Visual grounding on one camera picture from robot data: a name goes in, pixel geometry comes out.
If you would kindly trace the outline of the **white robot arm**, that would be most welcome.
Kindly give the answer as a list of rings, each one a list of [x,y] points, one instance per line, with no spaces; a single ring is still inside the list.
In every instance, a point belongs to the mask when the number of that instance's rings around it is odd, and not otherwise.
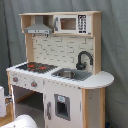
[[[6,115],[4,88],[0,86],[0,117]],[[36,122],[29,115],[20,115],[14,121],[0,128],[37,128]]]

